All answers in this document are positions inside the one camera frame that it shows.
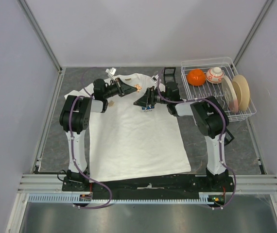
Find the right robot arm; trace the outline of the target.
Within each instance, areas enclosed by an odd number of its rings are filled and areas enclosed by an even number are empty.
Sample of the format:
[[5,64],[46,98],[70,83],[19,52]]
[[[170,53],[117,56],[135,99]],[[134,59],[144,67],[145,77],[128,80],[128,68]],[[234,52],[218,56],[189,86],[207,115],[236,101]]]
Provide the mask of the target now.
[[222,186],[233,184],[225,163],[225,146],[234,140],[227,129],[229,119],[214,96],[189,102],[182,100],[176,82],[165,84],[165,90],[149,87],[144,95],[133,104],[144,108],[154,108],[157,103],[167,105],[168,112],[175,116],[193,116],[200,133],[205,137],[208,153],[206,187],[217,191]]

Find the white t-shirt with flower print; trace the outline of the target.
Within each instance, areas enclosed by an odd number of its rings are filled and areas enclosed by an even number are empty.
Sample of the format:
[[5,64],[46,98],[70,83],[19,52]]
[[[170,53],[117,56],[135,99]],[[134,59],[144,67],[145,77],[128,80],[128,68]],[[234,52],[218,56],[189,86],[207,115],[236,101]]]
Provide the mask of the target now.
[[177,118],[165,104],[154,108],[135,106],[151,77],[134,73],[120,78],[142,89],[125,97],[113,96],[115,104],[104,113],[90,114],[89,155],[85,156],[90,177],[99,182],[189,172]]

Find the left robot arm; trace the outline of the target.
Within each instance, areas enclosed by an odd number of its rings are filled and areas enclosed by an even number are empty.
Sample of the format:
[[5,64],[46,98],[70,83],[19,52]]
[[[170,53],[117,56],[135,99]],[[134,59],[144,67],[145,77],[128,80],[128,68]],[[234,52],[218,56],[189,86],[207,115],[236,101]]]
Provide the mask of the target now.
[[64,183],[72,182],[79,191],[88,189],[90,180],[87,175],[85,157],[85,134],[89,126],[90,114],[104,113],[108,108],[108,99],[118,95],[124,97],[138,89],[126,84],[120,78],[113,78],[110,83],[103,79],[93,82],[93,94],[69,94],[60,114],[59,123],[66,133],[69,145],[69,168]]

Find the red orange brooch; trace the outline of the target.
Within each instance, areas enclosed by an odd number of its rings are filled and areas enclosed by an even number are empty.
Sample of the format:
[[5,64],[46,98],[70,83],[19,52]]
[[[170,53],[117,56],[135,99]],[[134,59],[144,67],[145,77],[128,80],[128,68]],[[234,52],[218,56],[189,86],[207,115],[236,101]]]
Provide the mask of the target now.
[[137,92],[140,92],[142,87],[139,84],[134,85],[134,87],[136,88]]

